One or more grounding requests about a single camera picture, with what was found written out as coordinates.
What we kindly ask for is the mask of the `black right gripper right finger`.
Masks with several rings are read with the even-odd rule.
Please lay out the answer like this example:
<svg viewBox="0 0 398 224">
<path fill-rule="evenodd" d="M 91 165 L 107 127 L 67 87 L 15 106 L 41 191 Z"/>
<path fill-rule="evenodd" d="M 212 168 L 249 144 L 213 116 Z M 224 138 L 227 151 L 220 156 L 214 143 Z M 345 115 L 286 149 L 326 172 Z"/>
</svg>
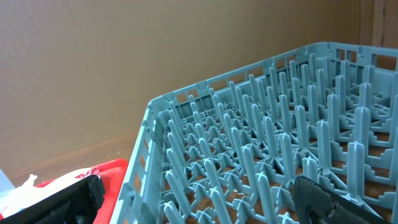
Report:
<svg viewBox="0 0 398 224">
<path fill-rule="evenodd" d="M 295 178 L 292 198 L 301 224 L 389 223 L 303 175 Z"/>
</svg>

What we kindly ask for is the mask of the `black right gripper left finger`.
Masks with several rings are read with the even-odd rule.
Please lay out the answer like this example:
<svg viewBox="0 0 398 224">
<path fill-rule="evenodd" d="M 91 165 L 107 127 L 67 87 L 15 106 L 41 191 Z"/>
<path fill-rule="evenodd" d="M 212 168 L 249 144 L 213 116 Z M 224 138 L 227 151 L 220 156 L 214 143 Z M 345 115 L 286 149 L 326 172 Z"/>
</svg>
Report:
<svg viewBox="0 0 398 224">
<path fill-rule="evenodd" d="M 92 224 L 104 202 L 105 187 L 97 175 L 90 175 L 31 205 L 1 224 Z"/>
</svg>

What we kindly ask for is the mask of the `white paper napkin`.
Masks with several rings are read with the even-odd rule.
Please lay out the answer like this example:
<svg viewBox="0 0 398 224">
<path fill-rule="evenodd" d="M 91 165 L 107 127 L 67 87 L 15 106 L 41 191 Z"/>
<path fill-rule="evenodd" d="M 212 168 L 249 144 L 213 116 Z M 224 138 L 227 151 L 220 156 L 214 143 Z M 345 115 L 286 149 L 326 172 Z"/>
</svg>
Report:
<svg viewBox="0 0 398 224">
<path fill-rule="evenodd" d="M 31 174 L 21 186 L 9 190 L 5 196 L 1 197 L 1 219 L 10 217 L 27 207 L 35 205 L 90 175 L 99 176 L 98 169 L 82 168 L 74 170 L 51 181 L 44 187 L 35 187 L 34 182 L 38 176 Z"/>
</svg>

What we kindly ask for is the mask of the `grey plastic dishwasher rack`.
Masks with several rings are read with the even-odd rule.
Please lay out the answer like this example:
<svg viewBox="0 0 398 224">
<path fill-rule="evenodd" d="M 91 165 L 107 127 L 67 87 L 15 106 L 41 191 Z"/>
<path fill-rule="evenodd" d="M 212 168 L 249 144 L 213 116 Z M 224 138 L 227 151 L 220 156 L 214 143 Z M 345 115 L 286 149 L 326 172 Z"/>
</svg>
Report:
<svg viewBox="0 0 398 224">
<path fill-rule="evenodd" d="M 317 42 L 158 96 L 111 223 L 300 223 L 303 175 L 397 222 L 397 50 Z"/>
</svg>

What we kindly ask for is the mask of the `light blue round plate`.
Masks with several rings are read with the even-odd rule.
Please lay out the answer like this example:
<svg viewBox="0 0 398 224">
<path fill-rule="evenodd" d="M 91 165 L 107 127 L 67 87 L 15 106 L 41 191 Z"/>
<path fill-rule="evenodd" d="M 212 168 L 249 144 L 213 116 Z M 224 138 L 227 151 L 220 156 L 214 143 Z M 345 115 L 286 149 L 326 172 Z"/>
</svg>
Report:
<svg viewBox="0 0 398 224">
<path fill-rule="evenodd" d="M 5 173 L 0 170 L 0 197 L 4 198 L 10 191 L 14 190 L 15 186 L 7 178 Z"/>
</svg>

